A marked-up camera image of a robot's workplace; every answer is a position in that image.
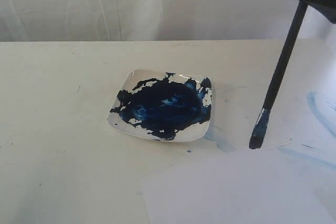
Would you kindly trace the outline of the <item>black paintbrush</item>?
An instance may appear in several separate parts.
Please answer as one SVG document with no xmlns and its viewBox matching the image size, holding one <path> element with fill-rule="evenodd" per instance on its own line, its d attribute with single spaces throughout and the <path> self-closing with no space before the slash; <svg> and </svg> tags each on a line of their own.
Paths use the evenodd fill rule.
<svg viewBox="0 0 336 224">
<path fill-rule="evenodd" d="M 253 132 L 249 140 L 249 148 L 252 150 L 261 148 L 264 138 L 266 136 L 267 125 L 269 122 L 270 113 L 275 103 L 277 94 L 279 92 L 286 68 L 293 51 L 296 39 L 298 37 L 304 16 L 306 14 L 308 5 L 299 2 L 294 18 L 292 20 L 287 38 L 282 48 L 280 57 L 278 59 L 274 74 L 272 75 L 266 97 L 264 99 L 261 112 L 254 126 Z"/>
</svg>

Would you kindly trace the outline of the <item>white paper sheet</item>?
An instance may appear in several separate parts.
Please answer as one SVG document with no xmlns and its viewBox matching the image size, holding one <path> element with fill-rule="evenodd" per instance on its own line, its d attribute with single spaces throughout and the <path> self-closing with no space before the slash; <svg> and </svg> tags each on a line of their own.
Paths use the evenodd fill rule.
<svg viewBox="0 0 336 224">
<path fill-rule="evenodd" d="M 335 149 L 288 144 L 193 161 L 145 178 L 150 223 L 335 223 Z"/>
</svg>

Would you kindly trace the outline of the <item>white square paint plate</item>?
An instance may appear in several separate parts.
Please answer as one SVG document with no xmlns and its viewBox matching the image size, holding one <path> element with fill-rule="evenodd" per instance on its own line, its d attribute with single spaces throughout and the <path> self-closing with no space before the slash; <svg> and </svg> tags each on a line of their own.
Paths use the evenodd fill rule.
<svg viewBox="0 0 336 224">
<path fill-rule="evenodd" d="M 137 69 L 119 90 L 107 121 L 138 138 L 190 142 L 207 132 L 211 110 L 208 77 Z"/>
</svg>

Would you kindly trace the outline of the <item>white backdrop curtain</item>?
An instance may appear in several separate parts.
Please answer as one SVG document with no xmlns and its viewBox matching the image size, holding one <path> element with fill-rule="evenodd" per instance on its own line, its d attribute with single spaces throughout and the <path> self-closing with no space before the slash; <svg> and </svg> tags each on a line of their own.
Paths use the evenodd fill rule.
<svg viewBox="0 0 336 224">
<path fill-rule="evenodd" d="M 1 41 L 278 39 L 296 0 L 1 0 Z"/>
</svg>

